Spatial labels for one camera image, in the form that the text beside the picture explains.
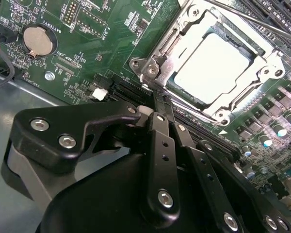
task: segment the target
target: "silver screw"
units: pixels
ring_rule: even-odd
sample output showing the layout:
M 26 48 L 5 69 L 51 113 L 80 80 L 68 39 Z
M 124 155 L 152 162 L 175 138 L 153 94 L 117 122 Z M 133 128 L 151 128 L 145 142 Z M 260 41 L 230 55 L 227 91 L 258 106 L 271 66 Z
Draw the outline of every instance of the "silver screw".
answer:
M 157 115 L 158 120 L 164 121 L 164 118 L 160 115 Z
M 230 215 L 229 213 L 225 213 L 224 216 L 224 222 L 228 225 L 228 227 L 236 232 L 238 230 L 238 224 L 236 222 L 236 220 L 232 217 L 232 215 Z
M 136 110 L 134 110 L 133 108 L 128 108 L 128 111 L 134 114 L 136 113 Z
M 147 68 L 148 75 L 152 76 L 153 78 L 159 73 L 159 67 L 155 64 L 151 64 Z
M 189 18 L 196 18 L 199 15 L 199 9 L 197 5 L 193 5 L 188 10 L 188 17 Z
M 49 124 L 42 119 L 35 119 L 30 122 L 31 127 L 37 131 L 45 131 L 49 129 Z
M 206 147 L 208 150 L 212 150 L 211 145 L 209 145 L 208 143 L 205 144 L 205 147 Z
M 279 222 L 279 225 L 282 226 L 283 229 L 285 229 L 286 231 L 289 230 L 287 224 L 281 218 L 278 217 L 277 221 Z
M 273 230 L 277 230 L 277 225 L 276 223 L 274 222 L 274 220 L 271 219 L 271 217 L 269 216 L 266 216 L 265 217 L 265 221 L 266 223 L 273 229 Z
M 181 131 L 185 131 L 185 127 L 182 126 L 182 125 L 178 125 L 178 128 L 179 128 Z
M 77 144 L 76 140 L 73 137 L 68 136 L 68 135 L 61 136 L 58 142 L 62 147 L 66 149 L 74 148 Z
M 267 167 L 262 167 L 262 168 L 261 168 L 261 173 L 262 173 L 262 174 L 266 174 L 267 172 L 268 172 Z
M 55 74 L 53 72 L 47 71 L 45 72 L 44 78 L 48 81 L 53 81 L 55 79 Z
M 160 203 L 164 207 L 171 208 L 173 206 L 174 200 L 171 197 L 171 195 L 169 193 L 167 193 L 166 191 L 160 191 L 158 197 L 159 197 Z

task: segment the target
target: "metal cpu socket cover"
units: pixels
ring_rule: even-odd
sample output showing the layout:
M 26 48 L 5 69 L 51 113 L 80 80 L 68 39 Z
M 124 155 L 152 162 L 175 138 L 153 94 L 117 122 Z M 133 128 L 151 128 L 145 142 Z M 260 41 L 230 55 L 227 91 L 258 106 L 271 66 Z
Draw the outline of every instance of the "metal cpu socket cover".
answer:
M 233 13 L 199 0 L 179 0 L 179 4 L 180 13 L 151 55 L 147 59 L 134 57 L 129 66 L 143 84 L 150 89 L 163 88 L 177 102 L 196 111 L 197 117 L 228 124 L 228 116 L 245 97 L 267 80 L 280 79 L 286 74 L 282 53 Z M 222 22 L 221 15 L 234 26 Z M 246 46 L 253 56 L 244 56 L 211 31 L 216 23 Z M 256 46 L 236 31 L 242 32 Z M 199 100 L 202 107 L 175 93 L 168 85 L 171 80 L 192 99 Z

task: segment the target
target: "hole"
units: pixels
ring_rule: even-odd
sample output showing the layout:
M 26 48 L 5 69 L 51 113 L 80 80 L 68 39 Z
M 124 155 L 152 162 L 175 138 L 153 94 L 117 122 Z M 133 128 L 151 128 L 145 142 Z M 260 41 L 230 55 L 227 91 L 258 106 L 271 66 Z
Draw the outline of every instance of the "hole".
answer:
M 214 178 L 212 177 L 212 175 L 207 174 L 207 177 L 208 177 L 208 179 L 209 179 L 210 181 L 214 181 Z
M 138 67 L 139 67 L 139 62 L 134 61 L 134 62 L 132 63 L 132 66 L 133 66 L 134 68 L 138 68 Z
M 279 76 L 281 76 L 282 74 L 283 74 L 283 70 L 279 69 L 279 70 L 276 71 L 275 76 L 276 76 L 276 77 L 279 77 Z
M 130 108 L 130 107 L 128 108 L 128 111 L 131 112 L 131 113 L 133 113 L 133 114 L 135 114 L 137 112 L 135 109 Z
M 223 120 L 223 121 L 221 121 L 221 124 L 222 124 L 222 125 L 227 125 L 227 124 L 228 124 L 228 120 Z
M 157 115 L 158 120 L 165 121 L 165 118 L 161 115 Z
M 169 158 L 166 156 L 166 155 L 163 155 L 163 160 L 165 161 L 165 162 L 168 162 L 169 161 Z

